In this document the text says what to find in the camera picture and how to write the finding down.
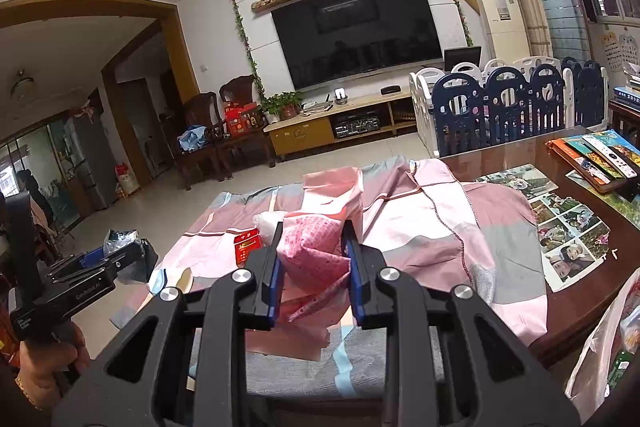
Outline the person's left hand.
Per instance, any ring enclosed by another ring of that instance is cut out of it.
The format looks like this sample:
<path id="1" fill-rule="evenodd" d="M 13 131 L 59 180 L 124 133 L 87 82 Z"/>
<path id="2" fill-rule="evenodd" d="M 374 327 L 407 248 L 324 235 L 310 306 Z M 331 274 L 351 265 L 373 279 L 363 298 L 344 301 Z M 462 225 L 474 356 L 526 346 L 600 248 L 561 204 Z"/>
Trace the person's left hand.
<path id="1" fill-rule="evenodd" d="M 73 365 L 79 373 L 90 364 L 84 333 L 74 322 L 70 323 L 70 342 L 51 340 L 46 343 L 22 341 L 20 343 L 20 371 L 17 386 L 32 405 L 50 411 L 61 400 L 62 393 L 55 375 Z"/>

